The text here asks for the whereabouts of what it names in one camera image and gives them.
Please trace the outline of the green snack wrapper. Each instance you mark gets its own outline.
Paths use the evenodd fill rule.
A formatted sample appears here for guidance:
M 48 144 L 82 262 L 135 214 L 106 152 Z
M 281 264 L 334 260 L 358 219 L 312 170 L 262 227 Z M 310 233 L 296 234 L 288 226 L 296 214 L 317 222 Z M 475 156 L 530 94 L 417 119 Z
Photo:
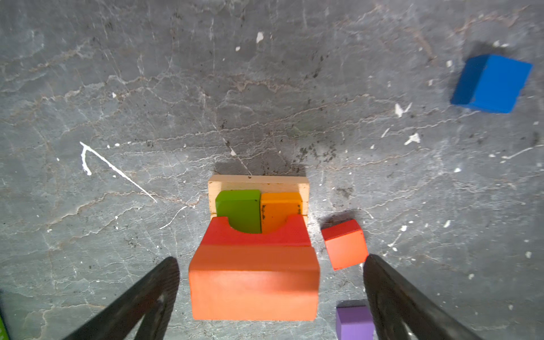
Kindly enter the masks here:
M 9 333 L 1 317 L 0 317 L 0 340 L 10 340 Z

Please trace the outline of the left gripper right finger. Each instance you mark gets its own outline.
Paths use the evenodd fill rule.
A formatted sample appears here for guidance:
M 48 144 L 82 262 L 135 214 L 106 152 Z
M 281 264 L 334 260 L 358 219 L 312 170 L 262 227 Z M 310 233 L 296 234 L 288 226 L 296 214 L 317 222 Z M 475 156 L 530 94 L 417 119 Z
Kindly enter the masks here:
M 376 254 L 364 263 L 364 286 L 379 339 L 480 338 Z

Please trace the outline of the red arch wood block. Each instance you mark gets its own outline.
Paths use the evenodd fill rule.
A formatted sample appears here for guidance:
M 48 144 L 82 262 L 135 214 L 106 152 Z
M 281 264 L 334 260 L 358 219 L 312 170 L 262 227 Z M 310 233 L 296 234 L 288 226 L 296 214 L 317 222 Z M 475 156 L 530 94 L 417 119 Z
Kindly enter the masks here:
M 310 247 L 311 241 L 302 215 L 291 215 L 278 230 L 249 234 L 232 228 L 227 217 L 214 217 L 201 245 Z

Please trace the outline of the small red cube block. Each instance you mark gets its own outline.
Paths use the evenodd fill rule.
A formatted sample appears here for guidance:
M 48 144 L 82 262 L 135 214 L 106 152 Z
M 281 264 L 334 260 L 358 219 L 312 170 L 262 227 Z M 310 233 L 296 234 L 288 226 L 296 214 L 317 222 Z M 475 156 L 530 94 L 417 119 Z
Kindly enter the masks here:
M 364 263 L 368 257 L 364 232 L 356 220 L 325 228 L 322 236 L 335 271 Z

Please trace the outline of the orange-red wood block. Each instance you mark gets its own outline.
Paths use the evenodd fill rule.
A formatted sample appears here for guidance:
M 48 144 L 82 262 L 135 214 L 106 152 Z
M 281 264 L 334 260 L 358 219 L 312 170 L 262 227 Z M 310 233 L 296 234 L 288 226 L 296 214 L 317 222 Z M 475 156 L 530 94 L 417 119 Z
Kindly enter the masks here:
M 310 246 L 200 246 L 188 270 L 196 320 L 313 321 L 320 265 Z

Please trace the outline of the blue small cube block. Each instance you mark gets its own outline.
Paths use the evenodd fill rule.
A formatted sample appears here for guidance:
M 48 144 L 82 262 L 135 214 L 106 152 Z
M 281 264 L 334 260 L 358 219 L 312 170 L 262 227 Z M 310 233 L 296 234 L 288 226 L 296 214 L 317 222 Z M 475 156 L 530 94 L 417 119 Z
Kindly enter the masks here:
M 450 103 L 474 111 L 511 113 L 533 65 L 501 55 L 467 60 Z

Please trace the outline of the yellow-orange wood block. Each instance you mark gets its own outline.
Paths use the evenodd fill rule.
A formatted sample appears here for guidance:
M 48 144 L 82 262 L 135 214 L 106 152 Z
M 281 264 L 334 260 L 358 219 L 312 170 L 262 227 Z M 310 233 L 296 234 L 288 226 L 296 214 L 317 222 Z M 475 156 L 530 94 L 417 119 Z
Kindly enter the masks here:
M 283 227 L 291 215 L 301 215 L 303 200 L 295 192 L 264 193 L 260 204 L 262 233 L 269 234 Z

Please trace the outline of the natural wood block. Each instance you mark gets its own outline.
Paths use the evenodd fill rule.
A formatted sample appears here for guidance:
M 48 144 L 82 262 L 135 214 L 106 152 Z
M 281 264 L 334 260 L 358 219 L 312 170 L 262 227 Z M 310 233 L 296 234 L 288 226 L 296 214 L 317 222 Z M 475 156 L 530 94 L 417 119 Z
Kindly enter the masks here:
M 264 193 L 299 192 L 302 198 L 301 215 L 308 224 L 310 182 L 307 177 L 248 176 L 214 174 L 208 180 L 208 200 L 211 218 L 217 216 L 215 199 L 221 191 L 259 190 Z

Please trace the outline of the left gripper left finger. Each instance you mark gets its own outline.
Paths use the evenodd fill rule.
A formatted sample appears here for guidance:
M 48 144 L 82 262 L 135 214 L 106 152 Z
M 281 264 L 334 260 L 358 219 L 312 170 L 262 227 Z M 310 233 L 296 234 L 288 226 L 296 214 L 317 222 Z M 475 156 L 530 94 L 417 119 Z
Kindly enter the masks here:
M 67 339 L 125 339 L 138 325 L 136 339 L 163 339 L 180 284 L 177 260 L 169 256 L 106 309 Z

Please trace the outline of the purple small block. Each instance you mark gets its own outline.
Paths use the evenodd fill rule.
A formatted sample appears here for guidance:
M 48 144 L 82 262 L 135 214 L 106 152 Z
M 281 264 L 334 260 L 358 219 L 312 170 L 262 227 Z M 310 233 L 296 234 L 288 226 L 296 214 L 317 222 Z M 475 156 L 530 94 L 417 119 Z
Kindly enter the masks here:
M 336 308 L 339 340 L 373 340 L 375 325 L 366 300 L 344 300 Z

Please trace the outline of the green rectangular block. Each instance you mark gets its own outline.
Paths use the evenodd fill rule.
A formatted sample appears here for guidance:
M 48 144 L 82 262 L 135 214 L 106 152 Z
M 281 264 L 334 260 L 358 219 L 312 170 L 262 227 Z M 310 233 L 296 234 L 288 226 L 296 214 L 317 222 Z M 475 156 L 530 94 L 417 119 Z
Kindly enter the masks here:
M 215 199 L 217 216 L 228 218 L 237 231 L 261 234 L 260 198 L 259 190 L 221 191 Z

